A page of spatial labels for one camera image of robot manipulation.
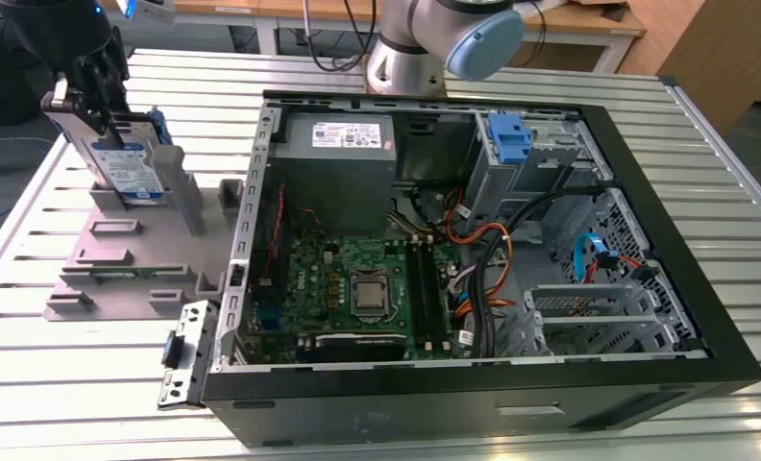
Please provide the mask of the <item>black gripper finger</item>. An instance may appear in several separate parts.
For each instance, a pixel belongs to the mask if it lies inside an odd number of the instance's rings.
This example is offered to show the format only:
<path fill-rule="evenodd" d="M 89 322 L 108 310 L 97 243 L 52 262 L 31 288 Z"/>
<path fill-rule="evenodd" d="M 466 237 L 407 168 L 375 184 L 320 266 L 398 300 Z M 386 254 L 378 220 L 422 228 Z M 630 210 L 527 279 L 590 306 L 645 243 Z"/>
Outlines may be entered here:
<path fill-rule="evenodd" d="M 73 61 L 74 114 L 102 138 L 104 145 L 124 144 L 113 116 L 129 111 L 125 74 L 108 52 L 96 52 Z"/>

